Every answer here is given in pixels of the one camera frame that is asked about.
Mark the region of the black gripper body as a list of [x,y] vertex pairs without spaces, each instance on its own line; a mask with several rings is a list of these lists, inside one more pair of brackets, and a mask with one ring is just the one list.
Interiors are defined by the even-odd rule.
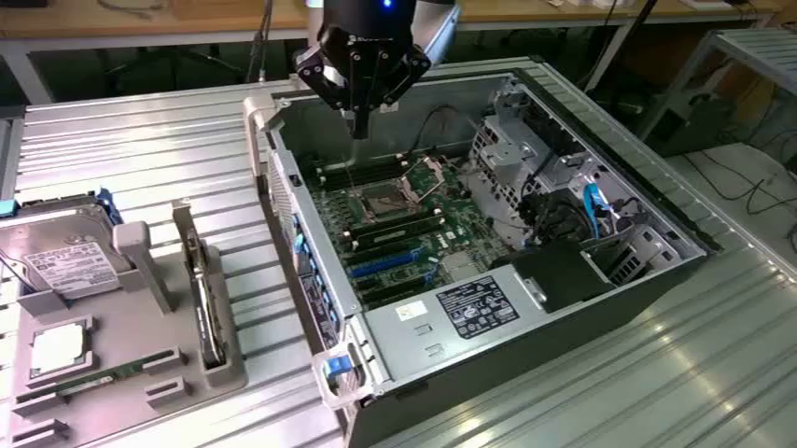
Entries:
[[336,32],[365,41],[394,44],[404,51],[416,46],[413,22],[417,1],[310,1],[309,45],[325,46],[326,36]]

